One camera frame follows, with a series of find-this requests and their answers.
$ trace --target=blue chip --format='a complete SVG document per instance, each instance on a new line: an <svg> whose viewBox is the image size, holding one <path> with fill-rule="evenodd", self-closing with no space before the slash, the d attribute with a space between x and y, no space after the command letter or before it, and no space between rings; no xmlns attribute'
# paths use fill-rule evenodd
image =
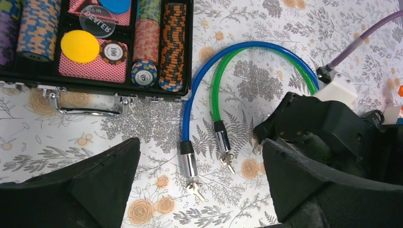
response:
<svg viewBox="0 0 403 228"><path fill-rule="evenodd" d="M150 88L157 82L157 68L148 60L140 60L132 67L132 83L136 87Z"/></svg>
<svg viewBox="0 0 403 228"><path fill-rule="evenodd" d="M130 8L130 0L99 0L99 3L111 13L126 13Z"/></svg>

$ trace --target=orange object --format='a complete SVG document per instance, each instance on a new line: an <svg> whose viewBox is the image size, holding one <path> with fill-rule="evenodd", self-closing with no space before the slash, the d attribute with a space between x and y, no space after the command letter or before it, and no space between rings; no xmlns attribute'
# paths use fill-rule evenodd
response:
<svg viewBox="0 0 403 228"><path fill-rule="evenodd" d="M397 92L399 96L403 96L403 85L399 87L399 91Z"/></svg>

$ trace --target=white tablecloth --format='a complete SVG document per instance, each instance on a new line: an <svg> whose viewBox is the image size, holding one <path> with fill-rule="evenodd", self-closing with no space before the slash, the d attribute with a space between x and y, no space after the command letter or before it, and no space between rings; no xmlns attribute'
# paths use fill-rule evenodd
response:
<svg viewBox="0 0 403 228"><path fill-rule="evenodd" d="M261 40L293 50L315 69L398 9L397 0L195 0L192 68L195 72L223 47ZM402 34L400 20L388 23L337 68L359 92L354 104L358 113L402 103L397 95ZM207 89L213 72L198 89L191 121L206 202L184 190L179 173L181 103L149 105L139 100L123 119L62 116L49 107L41 91L4 88L0 182L23 182L139 137L142 155L122 227L250 228L277 223L262 157L251 152L251 130L287 91L308 95L306 84L289 62L268 51L244 51L230 62L220 105L235 154L236 174L231 175L217 161ZM107 108L115 101L78 93L62 98L64 106L75 107Z"/></svg>

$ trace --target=key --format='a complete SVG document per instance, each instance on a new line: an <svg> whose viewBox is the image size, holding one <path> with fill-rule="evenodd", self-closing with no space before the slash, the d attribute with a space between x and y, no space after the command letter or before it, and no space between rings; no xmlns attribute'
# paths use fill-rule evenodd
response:
<svg viewBox="0 0 403 228"><path fill-rule="evenodd" d="M204 202L206 199L200 194L200 192L198 191L198 188L199 188L199 184L192 182L186 187L186 190L189 193L197 196L197 198L199 198L201 202Z"/></svg>
<svg viewBox="0 0 403 228"><path fill-rule="evenodd" d="M230 172L231 172L232 174L235 174L235 170L234 170L234 168L233 168L232 165L231 165L231 163L232 163L232 158L233 158L233 157L234 157L233 154L231 154L231 153L226 153L224 156L222 156L222 157L220 158L220 162L221 162L222 165L227 166L228 169L230 170Z"/></svg>

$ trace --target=yellow chip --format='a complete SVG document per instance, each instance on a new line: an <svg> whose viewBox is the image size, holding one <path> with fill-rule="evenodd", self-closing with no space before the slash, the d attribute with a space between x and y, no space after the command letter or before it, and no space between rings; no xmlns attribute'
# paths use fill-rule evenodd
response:
<svg viewBox="0 0 403 228"><path fill-rule="evenodd" d="M99 43L89 32L73 30L66 33L61 40L63 54L71 61L89 63L99 54Z"/></svg>

